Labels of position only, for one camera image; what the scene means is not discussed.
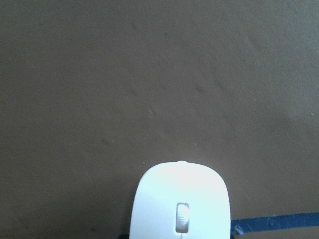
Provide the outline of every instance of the white computer mouse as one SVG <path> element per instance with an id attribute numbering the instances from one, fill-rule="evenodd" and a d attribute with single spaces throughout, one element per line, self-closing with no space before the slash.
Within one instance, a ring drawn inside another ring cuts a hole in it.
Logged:
<path id="1" fill-rule="evenodd" d="M 226 185 L 211 168 L 185 161 L 158 164 L 141 178 L 130 239 L 229 239 Z"/>

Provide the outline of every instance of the scroll wheel slot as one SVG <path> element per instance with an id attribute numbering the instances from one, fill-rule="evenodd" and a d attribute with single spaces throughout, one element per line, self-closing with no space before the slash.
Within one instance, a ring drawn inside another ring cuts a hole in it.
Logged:
<path id="1" fill-rule="evenodd" d="M 176 231 L 187 233 L 189 224 L 189 206 L 187 203 L 178 203 L 176 212 Z"/>

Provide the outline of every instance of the blue strip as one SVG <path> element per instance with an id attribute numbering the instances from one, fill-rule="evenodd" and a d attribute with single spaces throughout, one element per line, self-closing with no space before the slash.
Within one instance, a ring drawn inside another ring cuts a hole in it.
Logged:
<path id="1" fill-rule="evenodd" d="M 319 212 L 231 220 L 231 234 L 319 226 Z"/>

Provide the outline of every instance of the scroll wheel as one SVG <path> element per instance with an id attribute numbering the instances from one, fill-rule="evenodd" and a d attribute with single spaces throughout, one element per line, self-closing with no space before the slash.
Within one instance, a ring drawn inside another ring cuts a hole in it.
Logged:
<path id="1" fill-rule="evenodd" d="M 177 204 L 176 213 L 176 231 L 178 233 L 187 233 L 189 223 L 189 208 L 187 203 Z"/>

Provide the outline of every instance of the computer mouse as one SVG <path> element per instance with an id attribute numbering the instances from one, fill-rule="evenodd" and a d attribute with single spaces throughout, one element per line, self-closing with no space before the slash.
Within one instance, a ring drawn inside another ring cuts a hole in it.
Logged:
<path id="1" fill-rule="evenodd" d="M 185 161 L 158 164 L 138 184 L 129 239 L 229 239 L 226 185 L 213 169 Z"/>

